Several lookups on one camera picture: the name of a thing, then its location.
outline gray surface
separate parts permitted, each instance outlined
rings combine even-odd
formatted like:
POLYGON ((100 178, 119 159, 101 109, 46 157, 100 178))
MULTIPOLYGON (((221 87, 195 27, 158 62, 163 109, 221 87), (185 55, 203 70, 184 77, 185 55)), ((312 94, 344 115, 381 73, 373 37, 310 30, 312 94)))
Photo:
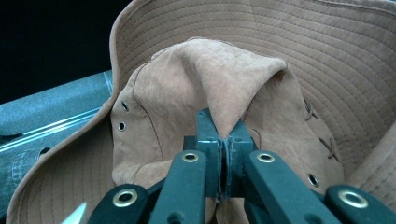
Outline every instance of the gray surface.
POLYGON ((110 97, 111 78, 107 71, 0 105, 0 135, 24 133, 0 146, 0 217, 39 152, 80 129, 110 97))

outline black metal clamp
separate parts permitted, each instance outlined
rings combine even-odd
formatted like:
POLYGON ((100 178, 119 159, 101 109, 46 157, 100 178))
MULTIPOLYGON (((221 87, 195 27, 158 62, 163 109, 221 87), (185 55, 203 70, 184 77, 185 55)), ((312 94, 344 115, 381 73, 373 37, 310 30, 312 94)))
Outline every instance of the black metal clamp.
POLYGON ((257 149, 241 120, 221 139, 208 109, 197 113, 197 135, 185 137, 165 180, 114 188, 89 223, 201 224, 205 197, 245 198, 250 223, 396 223, 360 189, 333 186, 324 197, 310 190, 279 156, 257 149))

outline brown hat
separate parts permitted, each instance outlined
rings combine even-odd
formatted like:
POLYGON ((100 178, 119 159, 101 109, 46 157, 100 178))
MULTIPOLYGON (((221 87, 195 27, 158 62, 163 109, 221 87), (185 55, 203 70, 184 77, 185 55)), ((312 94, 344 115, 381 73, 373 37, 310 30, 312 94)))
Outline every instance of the brown hat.
MULTIPOLYGON (((7 222, 61 222, 82 202, 88 217, 116 184, 149 187, 204 107, 222 137, 242 119, 310 188, 345 182, 395 210, 395 11, 388 1, 133 1, 110 37, 112 97, 22 180, 7 222)), ((246 221, 232 212, 240 205, 219 206, 218 222, 246 221)))

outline black background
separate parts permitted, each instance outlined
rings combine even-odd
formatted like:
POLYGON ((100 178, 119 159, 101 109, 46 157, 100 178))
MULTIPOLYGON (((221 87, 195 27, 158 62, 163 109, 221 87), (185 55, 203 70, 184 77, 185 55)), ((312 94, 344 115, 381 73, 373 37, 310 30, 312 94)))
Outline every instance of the black background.
POLYGON ((112 24, 131 0, 0 2, 0 104, 109 70, 112 24))

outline hat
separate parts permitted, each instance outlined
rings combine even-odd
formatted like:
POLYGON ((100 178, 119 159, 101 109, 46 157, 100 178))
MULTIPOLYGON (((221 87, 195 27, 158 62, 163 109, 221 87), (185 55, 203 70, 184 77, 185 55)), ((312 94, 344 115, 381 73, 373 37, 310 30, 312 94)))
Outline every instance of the hat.
MULTIPOLYGON (((155 183, 205 106, 222 137, 241 118, 308 187, 345 182, 396 210, 395 11, 388 1, 133 1, 110 37, 111 98, 32 168, 7 222, 61 222, 83 202, 88 217, 116 184, 155 183)), ((238 206, 220 206, 218 222, 244 221, 238 206)))

